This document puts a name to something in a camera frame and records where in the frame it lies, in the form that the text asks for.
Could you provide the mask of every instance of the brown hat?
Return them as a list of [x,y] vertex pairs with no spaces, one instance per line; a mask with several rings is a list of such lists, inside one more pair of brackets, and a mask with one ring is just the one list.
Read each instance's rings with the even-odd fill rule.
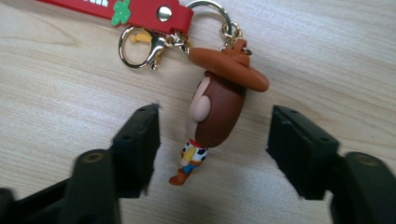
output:
[[249,66],[250,58],[242,50],[246,45],[246,40],[238,39],[232,49],[223,51],[194,48],[190,51],[189,59],[217,76],[245,88],[266,91],[269,81],[264,74]]

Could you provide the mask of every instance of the figurine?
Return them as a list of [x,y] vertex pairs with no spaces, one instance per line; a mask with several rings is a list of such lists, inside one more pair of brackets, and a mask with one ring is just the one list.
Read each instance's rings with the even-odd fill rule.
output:
[[180,152],[183,168],[169,179],[169,184],[183,185],[204,161],[208,148],[227,139],[241,113],[247,89],[268,89],[265,75],[249,66],[246,45],[246,40],[237,39],[232,49],[223,51],[191,49],[189,59],[207,71],[193,95],[186,122],[190,141]]

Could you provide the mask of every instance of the wooden table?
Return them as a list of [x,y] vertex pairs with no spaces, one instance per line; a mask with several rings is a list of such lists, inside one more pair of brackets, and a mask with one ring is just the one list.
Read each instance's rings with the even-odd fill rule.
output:
[[[265,151],[273,105],[312,119],[342,143],[340,154],[372,154],[396,173],[395,1],[218,2],[271,86],[248,92],[230,138],[183,187],[172,187],[204,70],[178,49],[165,52],[158,71],[132,70],[118,55],[124,27],[33,0],[1,0],[0,187],[19,199],[69,177],[74,158],[108,148],[133,112],[151,103],[162,107],[162,144],[148,197],[121,200],[124,223],[332,223],[331,194],[300,200]],[[194,46],[218,49],[221,24],[215,10],[198,7]]]

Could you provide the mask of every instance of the green clover charm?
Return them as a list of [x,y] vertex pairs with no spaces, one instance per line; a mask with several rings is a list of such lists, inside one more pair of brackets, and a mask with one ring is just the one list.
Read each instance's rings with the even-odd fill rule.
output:
[[129,20],[129,18],[131,17],[131,11],[129,10],[130,3],[131,0],[119,0],[116,2],[116,4],[114,4],[114,15],[111,19],[111,24],[113,26],[119,26]]

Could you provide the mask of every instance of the lobster clasp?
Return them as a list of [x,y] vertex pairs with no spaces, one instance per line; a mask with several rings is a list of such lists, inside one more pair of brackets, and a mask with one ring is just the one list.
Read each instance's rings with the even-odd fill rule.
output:
[[[134,29],[141,29],[141,32],[138,35],[133,35],[132,31]],[[130,63],[128,59],[125,56],[124,52],[124,45],[125,41],[128,39],[128,36],[132,36],[131,41],[132,42],[139,42],[139,41],[144,41],[144,42],[149,42],[151,45],[150,52],[148,54],[147,59],[141,63],[141,64],[134,64]],[[119,42],[119,55],[122,61],[129,67],[137,69],[137,68],[144,68],[146,66],[150,66],[152,70],[158,69],[158,63],[161,60],[161,54],[166,50],[167,44],[166,44],[166,37],[163,35],[156,34],[152,31],[145,30],[140,27],[129,27],[127,28],[121,35],[120,37],[120,42]]]

